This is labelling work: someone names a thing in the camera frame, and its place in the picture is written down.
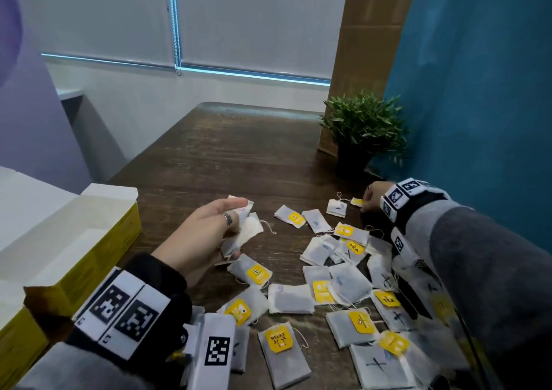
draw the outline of person's left hand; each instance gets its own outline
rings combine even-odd
[[[152,255],[180,272],[193,287],[207,269],[223,260],[217,248],[225,234],[239,231],[238,214],[230,210],[246,205],[247,198],[224,198],[198,208]],[[232,217],[230,226],[224,213]]]

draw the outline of brown cardboard wall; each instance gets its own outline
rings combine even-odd
[[[383,95],[410,1],[345,0],[328,97],[362,89]],[[321,132],[318,149],[337,155],[337,146],[326,129]]]

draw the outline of gray sleeve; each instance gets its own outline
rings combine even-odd
[[[153,385],[121,371],[100,356],[56,344],[21,379],[16,390],[153,390]]]
[[[416,211],[406,238],[439,276],[491,359],[507,358],[514,367],[528,354],[534,365],[537,355],[541,369],[552,368],[550,347],[539,356],[539,346],[552,337],[550,254],[489,217],[445,200]]]

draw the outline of green plant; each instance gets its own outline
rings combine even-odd
[[[358,145],[372,156],[389,152],[397,161],[405,156],[408,134],[397,101],[398,96],[385,100],[364,92],[333,97],[324,101],[331,112],[321,117],[320,125],[330,130],[337,145]]]

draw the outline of wooden table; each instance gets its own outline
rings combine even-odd
[[[277,232],[272,235],[265,228],[242,251],[274,272],[271,282],[304,284],[305,264],[299,255],[314,234],[307,225],[296,229],[275,219],[274,212],[285,204],[297,212],[318,208],[325,214],[328,200],[338,191],[344,198],[362,197],[369,181],[335,176],[335,158],[316,151],[318,120],[318,114],[291,110],[220,103],[196,107],[110,181],[139,192],[143,233],[125,258],[154,251],[197,207],[232,194],[254,201],[253,211]],[[343,221],[325,217],[332,226]],[[372,217],[381,223],[380,215]],[[360,227],[359,209],[349,206],[344,222]],[[189,292],[194,304],[215,311],[245,287],[223,267],[213,268]],[[273,388],[257,332],[286,321],[310,345],[303,353],[311,378],[293,388],[360,388],[349,351],[338,350],[326,323],[327,310],[260,318],[251,327],[246,372],[232,374],[230,388]],[[378,318],[375,309],[372,313]]]

